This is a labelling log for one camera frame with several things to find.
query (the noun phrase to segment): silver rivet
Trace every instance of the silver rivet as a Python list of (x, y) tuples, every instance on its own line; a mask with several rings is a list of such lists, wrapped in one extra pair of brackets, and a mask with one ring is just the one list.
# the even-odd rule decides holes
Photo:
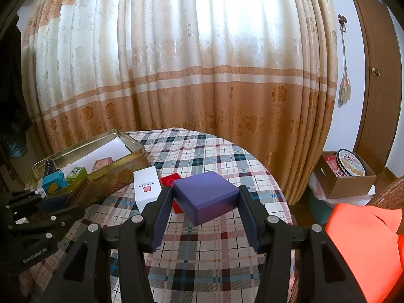
[(143, 216), (141, 216), (140, 214), (134, 215), (132, 216), (131, 220), (133, 223), (140, 223), (143, 221)]
[(90, 231), (90, 232), (94, 232), (97, 230), (98, 230), (98, 224), (96, 224), (96, 223), (92, 223), (88, 226), (88, 231)]
[(312, 225), (312, 230), (314, 232), (321, 232), (323, 230), (323, 228), (319, 224), (313, 224)]
[(270, 215), (267, 218), (269, 223), (278, 223), (279, 222), (279, 218), (275, 215)]

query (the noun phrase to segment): orange cloth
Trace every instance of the orange cloth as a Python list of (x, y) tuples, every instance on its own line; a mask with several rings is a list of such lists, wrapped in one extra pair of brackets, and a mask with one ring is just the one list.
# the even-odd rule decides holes
[(381, 303), (404, 268), (402, 211), (338, 204), (326, 232), (349, 265), (368, 303)]

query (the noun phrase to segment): door knob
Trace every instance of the door knob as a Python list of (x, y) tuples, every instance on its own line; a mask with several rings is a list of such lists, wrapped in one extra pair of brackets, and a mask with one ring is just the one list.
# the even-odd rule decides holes
[(374, 76), (380, 76), (380, 71), (377, 68), (372, 67), (372, 74)]

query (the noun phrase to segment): wicker chair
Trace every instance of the wicker chair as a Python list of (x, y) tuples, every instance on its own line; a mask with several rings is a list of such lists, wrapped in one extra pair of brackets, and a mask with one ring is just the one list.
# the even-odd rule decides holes
[(387, 210), (397, 208), (404, 202), (404, 176), (398, 178), (379, 192), (367, 203), (369, 206), (385, 208)]

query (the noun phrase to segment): curtain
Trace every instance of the curtain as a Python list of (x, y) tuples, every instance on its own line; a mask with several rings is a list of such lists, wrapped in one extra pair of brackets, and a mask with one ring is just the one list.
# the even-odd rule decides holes
[(300, 199), (334, 108), (332, 0), (35, 0), (24, 96), (46, 152), (181, 127), (257, 157)]

